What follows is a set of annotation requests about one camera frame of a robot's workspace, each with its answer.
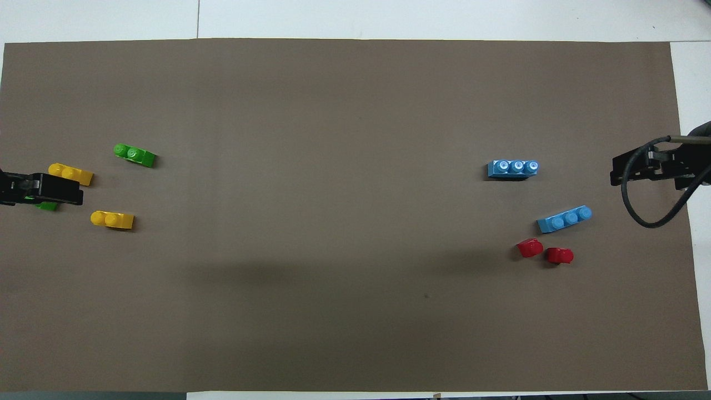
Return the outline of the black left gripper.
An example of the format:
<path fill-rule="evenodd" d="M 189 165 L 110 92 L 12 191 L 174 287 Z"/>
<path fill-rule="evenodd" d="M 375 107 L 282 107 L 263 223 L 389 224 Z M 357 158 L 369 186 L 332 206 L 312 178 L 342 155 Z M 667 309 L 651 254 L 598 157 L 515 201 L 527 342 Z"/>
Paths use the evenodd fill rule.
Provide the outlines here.
<path fill-rule="evenodd" d="M 30 194 L 34 188 L 36 199 Z M 17 203 L 35 205 L 38 202 L 83 205 L 78 182 L 51 174 L 18 174 L 1 170 L 1 204 L 14 207 Z"/>

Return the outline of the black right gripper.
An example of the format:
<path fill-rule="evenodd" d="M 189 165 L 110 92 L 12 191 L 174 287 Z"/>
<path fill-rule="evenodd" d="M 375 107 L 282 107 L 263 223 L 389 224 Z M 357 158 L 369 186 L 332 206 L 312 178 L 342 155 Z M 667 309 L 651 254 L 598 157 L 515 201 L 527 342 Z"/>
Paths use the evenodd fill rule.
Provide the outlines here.
<path fill-rule="evenodd" d="M 703 123 L 692 129 L 687 135 L 671 135 L 668 142 L 678 144 L 675 149 L 660 151 L 653 146 L 650 151 L 633 157 L 637 149 L 627 151 L 613 158 L 611 185 L 620 186 L 623 182 L 649 179 L 648 159 L 654 167 L 650 180 L 660 181 L 672 179 L 675 189 L 690 189 L 692 181 L 701 179 L 701 184 L 709 184 L 709 178 L 704 178 L 704 170 L 710 162 L 710 122 Z M 630 172 L 625 178 L 624 170 L 630 164 Z"/>

